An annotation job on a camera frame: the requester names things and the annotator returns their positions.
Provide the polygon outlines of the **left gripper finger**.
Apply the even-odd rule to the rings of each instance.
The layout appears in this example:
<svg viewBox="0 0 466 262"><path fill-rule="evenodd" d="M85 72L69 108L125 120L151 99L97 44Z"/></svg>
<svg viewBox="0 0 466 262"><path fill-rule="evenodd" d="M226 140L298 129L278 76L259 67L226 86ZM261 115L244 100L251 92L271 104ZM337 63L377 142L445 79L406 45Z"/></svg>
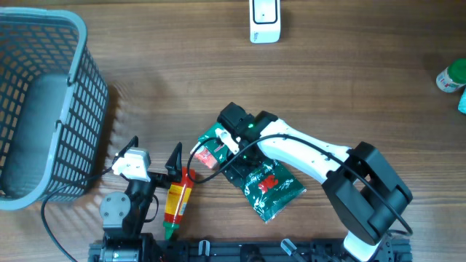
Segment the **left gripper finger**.
<svg viewBox="0 0 466 262"><path fill-rule="evenodd" d="M136 147L136 148L138 147L138 136L137 135L133 136L130 142L122 150L120 150L119 152L115 154L115 157L112 163L114 164L119 158L123 157L125 153L132 147Z"/></svg>
<svg viewBox="0 0 466 262"><path fill-rule="evenodd" d="M172 154L168 158L165 168L167 169L167 175L169 178L181 178L182 177L182 143L178 142L175 146Z"/></svg>

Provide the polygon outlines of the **teal wet wipes pack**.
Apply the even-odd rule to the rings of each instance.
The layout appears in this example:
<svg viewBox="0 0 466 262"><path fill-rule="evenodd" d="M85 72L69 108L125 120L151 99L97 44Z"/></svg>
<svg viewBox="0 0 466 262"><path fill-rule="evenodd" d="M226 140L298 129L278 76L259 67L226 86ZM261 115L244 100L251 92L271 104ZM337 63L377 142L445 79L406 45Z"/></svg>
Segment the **teal wet wipes pack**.
<svg viewBox="0 0 466 262"><path fill-rule="evenodd" d="M462 93L457 109L459 112L466 114L466 89L464 89L464 92Z"/></svg>

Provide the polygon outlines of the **red sauce bottle green cap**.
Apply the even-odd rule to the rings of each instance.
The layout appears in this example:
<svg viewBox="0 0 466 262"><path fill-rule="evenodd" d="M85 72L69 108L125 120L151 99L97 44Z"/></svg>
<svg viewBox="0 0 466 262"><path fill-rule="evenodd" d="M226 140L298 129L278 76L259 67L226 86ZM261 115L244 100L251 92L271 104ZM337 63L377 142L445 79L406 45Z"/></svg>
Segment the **red sauce bottle green cap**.
<svg viewBox="0 0 466 262"><path fill-rule="evenodd" d="M179 183L172 183L165 205L163 227L165 228L165 240L169 240L173 233L180 228L183 214L185 213L194 182L189 179L196 178L193 169L182 168L182 179Z"/></svg>

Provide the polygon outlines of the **green 3M gloves package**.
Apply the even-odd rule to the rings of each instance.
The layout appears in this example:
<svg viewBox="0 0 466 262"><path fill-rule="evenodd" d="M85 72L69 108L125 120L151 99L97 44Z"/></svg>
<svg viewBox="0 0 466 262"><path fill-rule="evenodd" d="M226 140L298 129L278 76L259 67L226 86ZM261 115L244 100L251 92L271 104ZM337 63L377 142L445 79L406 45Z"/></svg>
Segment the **green 3M gloves package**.
<svg viewBox="0 0 466 262"><path fill-rule="evenodd" d="M220 165L226 159L226 147L222 146L221 140L216 137L216 128L226 130L220 123L216 122L203 135L198 137L197 143L200 142L200 145L194 151L197 151L201 146L205 146L218 160L219 166L214 171L223 171L231 162L227 162L223 168L220 168ZM232 133L230 134L238 142L240 151L249 144L247 140L234 136ZM232 161L241 155L240 151L234 155ZM246 177L245 182L239 189L265 223L275 218L289 202L306 191L306 188L285 166L279 161L268 157L259 165L259 168Z"/></svg>

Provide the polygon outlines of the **green lid jar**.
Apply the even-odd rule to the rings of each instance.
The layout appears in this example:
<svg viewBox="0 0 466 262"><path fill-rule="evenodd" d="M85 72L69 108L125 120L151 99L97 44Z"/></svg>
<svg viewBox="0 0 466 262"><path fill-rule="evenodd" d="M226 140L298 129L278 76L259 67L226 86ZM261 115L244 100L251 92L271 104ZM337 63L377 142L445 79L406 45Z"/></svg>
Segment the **green lid jar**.
<svg viewBox="0 0 466 262"><path fill-rule="evenodd" d="M465 86L465 59L455 60L436 77L436 84L443 92L456 92Z"/></svg>

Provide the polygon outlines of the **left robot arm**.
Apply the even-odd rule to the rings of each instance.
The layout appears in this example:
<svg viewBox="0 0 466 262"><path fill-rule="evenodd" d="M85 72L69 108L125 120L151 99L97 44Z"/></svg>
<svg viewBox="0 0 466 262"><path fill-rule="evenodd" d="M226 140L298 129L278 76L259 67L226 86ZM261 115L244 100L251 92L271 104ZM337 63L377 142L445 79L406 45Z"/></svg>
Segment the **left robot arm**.
<svg viewBox="0 0 466 262"><path fill-rule="evenodd" d="M157 188L169 189L182 179L182 144L178 143L165 164L166 173L151 172L149 152L138 146L138 137L118 153L111 171L123 177L127 188L123 192L106 195L100 204L103 219L103 240L89 249L89 261L164 261L165 254L153 234L143 233L146 216L153 201L157 201Z"/></svg>

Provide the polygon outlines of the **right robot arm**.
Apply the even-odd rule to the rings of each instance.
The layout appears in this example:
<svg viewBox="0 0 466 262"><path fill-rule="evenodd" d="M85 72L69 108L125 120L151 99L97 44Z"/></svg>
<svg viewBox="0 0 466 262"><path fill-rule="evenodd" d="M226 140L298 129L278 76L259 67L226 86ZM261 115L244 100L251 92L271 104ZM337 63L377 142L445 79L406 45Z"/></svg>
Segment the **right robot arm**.
<svg viewBox="0 0 466 262"><path fill-rule="evenodd" d="M274 114L253 116L236 103L227 105L217 122L240 152L284 162L320 183L348 230L343 247L355 260L374 258L393 223L407 224L401 215L413 199L411 190L371 144L327 143Z"/></svg>

